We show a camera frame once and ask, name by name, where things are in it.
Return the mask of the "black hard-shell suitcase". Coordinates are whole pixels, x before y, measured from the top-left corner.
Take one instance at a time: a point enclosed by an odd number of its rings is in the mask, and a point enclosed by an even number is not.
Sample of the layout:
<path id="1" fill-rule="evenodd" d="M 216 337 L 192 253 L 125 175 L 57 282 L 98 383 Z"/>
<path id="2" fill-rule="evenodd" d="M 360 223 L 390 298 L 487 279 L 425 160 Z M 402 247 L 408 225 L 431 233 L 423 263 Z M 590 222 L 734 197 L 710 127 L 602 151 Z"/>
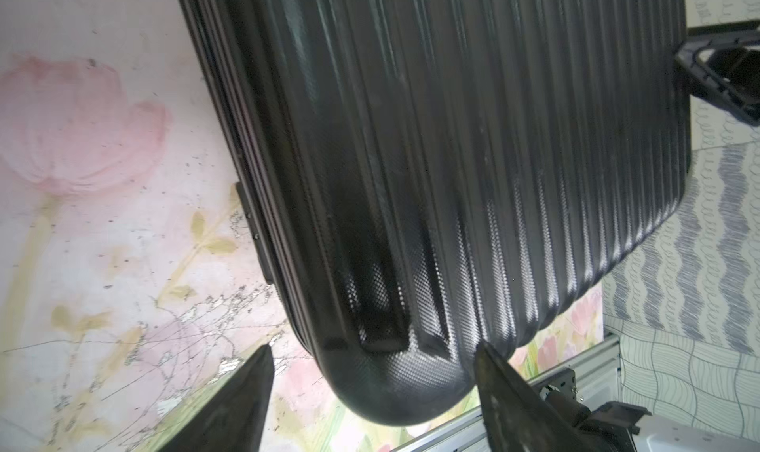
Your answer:
<path id="1" fill-rule="evenodd" d="M 179 0 L 258 232 L 336 396 L 441 416 L 677 209 L 684 0 Z"/>

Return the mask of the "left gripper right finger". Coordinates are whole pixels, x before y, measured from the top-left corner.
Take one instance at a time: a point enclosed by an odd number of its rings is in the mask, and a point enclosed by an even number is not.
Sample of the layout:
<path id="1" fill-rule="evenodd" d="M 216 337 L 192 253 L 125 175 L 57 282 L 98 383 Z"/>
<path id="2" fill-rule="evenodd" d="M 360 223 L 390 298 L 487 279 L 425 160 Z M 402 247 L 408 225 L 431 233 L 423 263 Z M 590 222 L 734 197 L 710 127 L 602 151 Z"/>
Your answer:
<path id="1" fill-rule="evenodd" d="M 475 354 L 482 418 L 493 451 L 596 451 L 578 426 L 589 408 L 562 391 L 532 388 L 489 343 Z"/>

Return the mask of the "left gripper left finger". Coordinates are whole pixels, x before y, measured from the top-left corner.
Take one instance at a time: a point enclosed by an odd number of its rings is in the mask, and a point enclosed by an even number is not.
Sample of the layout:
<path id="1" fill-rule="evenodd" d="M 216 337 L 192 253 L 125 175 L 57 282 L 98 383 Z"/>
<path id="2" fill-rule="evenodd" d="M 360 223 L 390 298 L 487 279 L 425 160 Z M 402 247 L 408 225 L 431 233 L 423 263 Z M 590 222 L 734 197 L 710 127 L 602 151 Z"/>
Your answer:
<path id="1" fill-rule="evenodd" d="M 257 451 L 274 380 L 265 344 L 164 446 L 163 451 Z"/>

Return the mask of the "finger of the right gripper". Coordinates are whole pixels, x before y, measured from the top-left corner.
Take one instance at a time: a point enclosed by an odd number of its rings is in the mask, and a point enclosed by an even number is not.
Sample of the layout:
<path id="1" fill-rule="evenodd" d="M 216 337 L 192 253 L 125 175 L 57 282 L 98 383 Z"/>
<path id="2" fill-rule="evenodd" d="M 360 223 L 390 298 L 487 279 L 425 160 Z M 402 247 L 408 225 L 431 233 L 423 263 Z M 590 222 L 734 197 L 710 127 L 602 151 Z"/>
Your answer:
<path id="1" fill-rule="evenodd" d="M 759 28 L 690 28 L 674 55 L 691 93 L 740 123 L 759 123 Z"/>

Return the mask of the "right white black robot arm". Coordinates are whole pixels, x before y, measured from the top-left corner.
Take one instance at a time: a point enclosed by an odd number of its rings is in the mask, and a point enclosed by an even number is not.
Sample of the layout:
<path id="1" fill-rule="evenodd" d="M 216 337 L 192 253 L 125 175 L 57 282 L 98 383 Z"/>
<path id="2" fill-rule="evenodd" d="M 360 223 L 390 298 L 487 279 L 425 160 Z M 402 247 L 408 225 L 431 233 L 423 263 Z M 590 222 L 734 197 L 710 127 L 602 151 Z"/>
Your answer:
<path id="1" fill-rule="evenodd" d="M 606 319 L 651 451 L 759 447 L 759 25 L 611 30 L 584 74 Z"/>

